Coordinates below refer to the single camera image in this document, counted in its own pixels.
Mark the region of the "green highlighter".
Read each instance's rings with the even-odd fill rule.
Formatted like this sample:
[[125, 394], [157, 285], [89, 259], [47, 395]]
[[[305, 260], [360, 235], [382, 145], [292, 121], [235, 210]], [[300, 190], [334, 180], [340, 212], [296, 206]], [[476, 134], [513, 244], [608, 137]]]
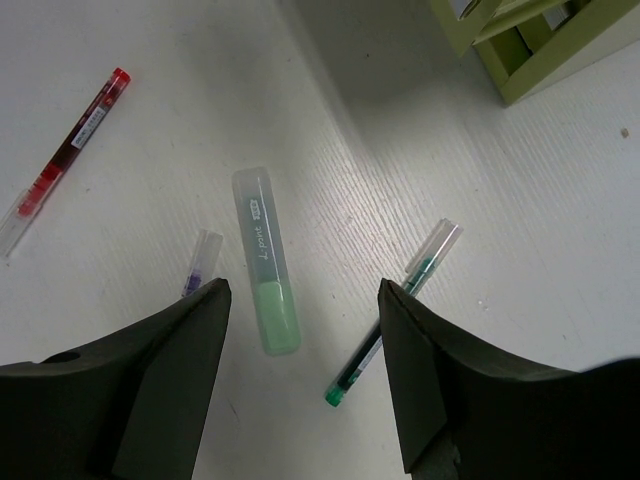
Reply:
[[237, 171], [232, 187], [264, 351], [291, 354], [301, 333], [269, 174], [264, 167]]

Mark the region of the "purple gel pen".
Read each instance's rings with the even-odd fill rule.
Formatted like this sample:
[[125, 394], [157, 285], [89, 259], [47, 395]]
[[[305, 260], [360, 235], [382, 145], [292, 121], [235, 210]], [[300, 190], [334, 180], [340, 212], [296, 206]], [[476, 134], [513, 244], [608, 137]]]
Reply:
[[201, 229], [191, 258], [189, 273], [182, 289], [182, 297], [187, 297], [203, 284], [213, 279], [223, 237], [210, 230]]

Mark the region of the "green metal tool chest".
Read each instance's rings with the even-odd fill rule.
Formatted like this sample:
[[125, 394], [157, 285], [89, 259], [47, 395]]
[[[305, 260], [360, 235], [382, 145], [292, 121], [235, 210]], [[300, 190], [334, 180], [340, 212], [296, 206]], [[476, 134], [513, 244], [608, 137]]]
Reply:
[[428, 2], [458, 56], [544, 11], [561, 4], [555, 0], [479, 0]]

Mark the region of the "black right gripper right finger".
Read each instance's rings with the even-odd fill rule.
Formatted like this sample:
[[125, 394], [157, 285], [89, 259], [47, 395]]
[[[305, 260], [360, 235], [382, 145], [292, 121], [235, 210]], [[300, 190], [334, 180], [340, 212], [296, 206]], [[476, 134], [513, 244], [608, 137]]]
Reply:
[[383, 341], [415, 479], [635, 479], [639, 362], [573, 372], [498, 348], [383, 280]]

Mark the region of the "red gel pen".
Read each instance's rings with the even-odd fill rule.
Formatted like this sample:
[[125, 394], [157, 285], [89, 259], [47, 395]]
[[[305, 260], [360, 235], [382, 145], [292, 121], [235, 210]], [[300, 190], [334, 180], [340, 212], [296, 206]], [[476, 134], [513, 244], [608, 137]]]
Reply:
[[64, 174], [131, 81], [116, 68], [29, 188], [1, 221], [1, 256], [9, 257]]

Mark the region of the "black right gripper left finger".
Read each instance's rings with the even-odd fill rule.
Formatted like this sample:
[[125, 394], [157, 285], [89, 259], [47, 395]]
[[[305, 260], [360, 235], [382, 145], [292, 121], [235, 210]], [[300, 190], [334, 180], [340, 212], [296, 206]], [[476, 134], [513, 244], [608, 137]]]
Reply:
[[189, 479], [226, 337], [229, 284], [46, 360], [1, 369], [5, 479]]

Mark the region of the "green gel pen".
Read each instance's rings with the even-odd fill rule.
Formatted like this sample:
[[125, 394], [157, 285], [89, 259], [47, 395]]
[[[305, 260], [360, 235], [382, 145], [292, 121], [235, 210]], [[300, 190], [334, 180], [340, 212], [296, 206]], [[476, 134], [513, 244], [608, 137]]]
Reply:
[[[400, 287], [406, 295], [413, 298], [417, 296], [434, 275], [463, 231], [464, 229], [458, 223], [447, 218], [439, 220], [405, 267], [405, 278]], [[373, 329], [325, 392], [324, 400], [331, 407], [338, 407], [342, 403], [346, 394], [382, 348], [385, 335], [392, 322], [391, 312], [386, 307], [386, 302], [383, 302]]]

